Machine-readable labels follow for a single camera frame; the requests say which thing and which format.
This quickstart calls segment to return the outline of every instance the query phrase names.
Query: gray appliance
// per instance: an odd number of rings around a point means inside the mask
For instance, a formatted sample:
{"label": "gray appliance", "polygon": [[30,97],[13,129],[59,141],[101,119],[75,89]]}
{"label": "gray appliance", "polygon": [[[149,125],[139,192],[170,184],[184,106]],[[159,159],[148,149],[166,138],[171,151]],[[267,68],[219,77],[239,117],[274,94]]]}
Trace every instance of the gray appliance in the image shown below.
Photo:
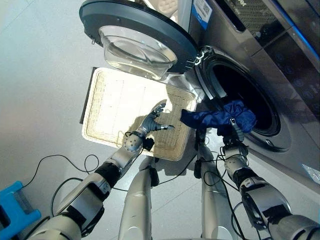
{"label": "gray appliance", "polygon": [[129,1],[88,0],[79,14],[113,67],[156,80],[185,73],[213,110],[241,99],[257,116],[250,152],[319,196],[318,2],[183,2],[188,33]]}
{"label": "gray appliance", "polygon": [[216,48],[194,70],[209,105],[242,99],[257,116],[250,152],[319,194],[319,1],[194,0],[189,34]]}

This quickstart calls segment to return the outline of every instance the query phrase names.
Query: washing machine door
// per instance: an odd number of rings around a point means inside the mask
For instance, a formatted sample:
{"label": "washing machine door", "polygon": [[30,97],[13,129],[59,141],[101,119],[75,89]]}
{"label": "washing machine door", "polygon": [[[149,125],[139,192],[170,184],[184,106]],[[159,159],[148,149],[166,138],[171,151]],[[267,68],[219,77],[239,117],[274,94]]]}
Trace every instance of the washing machine door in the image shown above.
{"label": "washing machine door", "polygon": [[127,0],[87,0],[79,10],[84,32],[104,48],[113,67],[159,80],[193,68],[198,47],[164,15]]}

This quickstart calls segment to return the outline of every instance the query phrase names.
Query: blue towel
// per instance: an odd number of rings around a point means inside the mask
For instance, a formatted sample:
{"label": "blue towel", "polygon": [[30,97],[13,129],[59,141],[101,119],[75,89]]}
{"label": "blue towel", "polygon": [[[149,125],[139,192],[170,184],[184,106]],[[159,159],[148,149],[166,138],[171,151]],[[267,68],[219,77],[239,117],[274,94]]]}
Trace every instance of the blue towel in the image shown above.
{"label": "blue towel", "polygon": [[219,136],[227,136],[232,131],[230,119],[234,118],[242,132],[247,134],[252,131],[257,122],[256,116],[242,101],[231,101],[223,109],[200,112],[182,109],[180,121],[193,129],[215,128]]}

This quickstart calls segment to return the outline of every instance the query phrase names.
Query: black cable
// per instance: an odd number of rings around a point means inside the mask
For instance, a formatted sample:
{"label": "black cable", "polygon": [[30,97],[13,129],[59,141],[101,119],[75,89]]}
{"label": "black cable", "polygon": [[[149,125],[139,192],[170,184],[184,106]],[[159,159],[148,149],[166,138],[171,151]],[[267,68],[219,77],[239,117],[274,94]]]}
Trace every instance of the black cable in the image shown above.
{"label": "black cable", "polygon": [[231,155],[231,156],[228,156],[227,158],[225,158],[224,160],[227,160],[227,159],[229,159],[229,158],[232,158],[232,157],[234,157],[234,156],[242,156],[242,157],[247,157],[247,156],[245,156],[245,155],[242,155],[242,154],[234,154],[234,155]]}
{"label": "black cable", "polygon": [[220,155],[221,155],[221,156],[225,156],[225,154],[222,153],[222,149],[223,149],[223,148],[224,148],[223,146],[220,147]]}
{"label": "black cable", "polygon": [[124,190],[124,189],[116,188],[116,187],[113,187],[112,189],[119,190],[119,191],[123,191],[123,192],[128,192],[128,190]]}
{"label": "black cable", "polygon": [[[233,213],[237,210],[237,208],[238,208],[241,204],[243,204],[242,201],[239,202],[237,205],[234,206],[234,208],[232,209]],[[234,225],[234,216],[233,216],[233,215],[231,215],[231,226],[232,226],[234,232],[235,232],[239,237],[242,238],[242,236],[240,235],[240,233],[238,233],[238,231],[237,231],[236,228],[235,228],[235,225]],[[266,237],[266,238],[264,238],[264,239],[261,239],[261,236],[260,236],[260,233],[259,233],[258,229],[255,229],[255,230],[256,230],[256,234],[258,235],[259,240],[268,240],[268,239],[270,238],[270,237]]]}
{"label": "black cable", "polygon": [[70,178],[64,180],[64,181],[58,186],[58,188],[54,191],[54,194],[53,194],[53,196],[52,196],[52,198],[51,198],[51,203],[50,203],[51,214],[52,214],[53,217],[54,217],[54,201],[55,201],[56,195],[57,195],[58,191],[63,187],[63,185],[64,185],[65,183],[71,181],[71,180],[78,180],[78,181],[80,181],[80,182],[83,181],[83,179],[78,178],[78,177],[70,177]]}
{"label": "black cable", "polygon": [[167,183],[167,182],[170,182],[170,181],[176,179],[177,177],[179,177],[179,176],[187,169],[187,167],[189,166],[189,164],[192,162],[192,160],[193,160],[196,156],[197,156],[197,154],[195,154],[195,155],[191,158],[191,160],[188,162],[188,164],[184,167],[184,169],[183,169],[177,176],[175,176],[175,177],[173,177],[173,178],[171,178],[171,179],[169,179],[169,180],[160,182],[158,185],[164,184],[164,183]]}
{"label": "black cable", "polygon": [[[222,179],[222,177],[221,177],[221,175],[220,175],[220,172],[219,172],[219,170],[218,170],[218,166],[217,166],[217,165],[215,165],[215,169],[216,169],[216,172],[218,173],[218,175],[220,176],[220,178]],[[239,224],[239,221],[238,221],[238,219],[237,219],[237,217],[236,217],[236,214],[235,214],[235,212],[234,212],[234,210],[233,210],[233,208],[232,208],[231,201],[230,201],[230,197],[229,197],[229,193],[228,193],[228,189],[227,189],[227,186],[226,186],[226,184],[225,184],[224,179],[222,179],[221,182],[222,182],[222,184],[223,184],[223,186],[224,186],[224,189],[225,189],[226,199],[228,200],[228,204],[229,204],[229,207],[230,207],[230,210],[231,210],[231,215],[234,216],[235,223],[236,223],[236,225],[237,225],[237,227],[238,227],[238,229],[239,229],[240,237],[241,237],[243,240],[246,240],[246,238],[245,238],[245,236],[244,236],[244,233],[242,232],[242,230],[241,230],[241,228],[240,228],[240,224]]]}
{"label": "black cable", "polygon": [[26,240],[27,238],[29,238],[31,236],[31,234],[46,220],[49,220],[50,216],[46,216],[44,217],[42,220],[40,220],[28,233],[27,235],[25,235],[25,237],[23,238],[23,240]]}
{"label": "black cable", "polygon": [[92,169],[92,170],[87,170],[87,169],[83,170],[83,169],[77,167],[69,158],[67,158],[66,156],[61,155],[61,154],[54,154],[54,155],[45,156],[45,157],[43,157],[43,158],[39,161],[38,166],[36,167],[36,170],[35,170],[35,173],[34,173],[32,179],[31,179],[26,185],[24,185],[22,188],[25,188],[26,186],[28,186],[28,185],[35,179],[36,174],[37,174],[37,172],[38,172],[38,169],[39,169],[39,166],[40,166],[41,162],[42,162],[44,159],[51,158],[51,157],[62,157],[62,158],[64,158],[64,159],[66,159],[74,168],[76,168],[77,170],[79,170],[80,172],[83,172],[83,173],[90,173],[90,172],[93,172],[94,170],[97,169],[97,168],[95,168],[95,169]]}
{"label": "black cable", "polygon": [[[207,173],[211,173],[211,174],[216,175],[216,176],[219,178],[219,180],[218,180],[217,182],[215,182],[214,184],[208,184],[208,183],[206,182],[206,178],[205,178]],[[237,191],[239,192],[239,189],[238,189],[238,188],[232,186],[229,182],[227,182],[226,180],[224,180],[221,176],[219,176],[219,175],[216,174],[215,172],[213,172],[213,171],[206,171],[206,172],[203,174],[203,181],[204,181],[204,183],[205,183],[207,186],[212,187],[212,186],[216,185],[220,180],[222,180],[224,183],[228,184],[230,187],[232,187],[233,189],[235,189],[235,190],[237,190]]]}
{"label": "black cable", "polygon": [[86,158],[84,159],[84,169],[85,169],[85,171],[86,171],[86,173],[87,173],[88,175],[90,174],[90,172],[92,172],[92,170],[91,170],[91,171],[88,171],[86,163],[87,163],[87,159],[88,159],[89,157],[91,157],[91,156],[95,157],[96,160],[97,160],[96,167],[94,168],[94,170],[96,170],[96,169],[99,167],[99,165],[100,165],[99,158],[98,158],[96,155],[90,154],[90,155],[86,156]]}
{"label": "black cable", "polygon": [[260,236],[260,233],[259,233],[258,229],[255,229],[255,230],[256,230],[256,234],[258,234],[259,240],[261,240],[261,236]]}
{"label": "black cable", "polygon": [[236,230],[236,228],[235,228],[235,225],[234,225],[234,214],[235,214],[235,211],[237,210],[237,208],[242,204],[243,202],[241,201],[241,202],[239,202],[237,205],[235,205],[234,206],[234,208],[231,208],[232,209],[232,213],[233,214],[231,214],[231,226],[232,226],[232,229],[234,230],[234,232],[239,236],[239,237],[242,237],[241,235],[240,235],[240,233],[238,233],[238,231]]}

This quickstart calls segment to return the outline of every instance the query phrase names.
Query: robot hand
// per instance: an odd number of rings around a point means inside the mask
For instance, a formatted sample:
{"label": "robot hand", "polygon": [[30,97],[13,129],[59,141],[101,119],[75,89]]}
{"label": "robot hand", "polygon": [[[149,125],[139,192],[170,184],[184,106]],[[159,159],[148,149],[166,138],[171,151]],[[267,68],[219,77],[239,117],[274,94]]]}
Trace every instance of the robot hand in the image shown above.
{"label": "robot hand", "polygon": [[161,129],[169,130],[173,129],[174,126],[172,125],[165,125],[159,124],[155,121],[155,118],[160,116],[160,113],[164,111],[164,107],[166,106],[165,103],[161,103],[156,106],[143,120],[142,124],[138,128],[141,130],[145,135],[147,135],[151,131],[158,131]]}

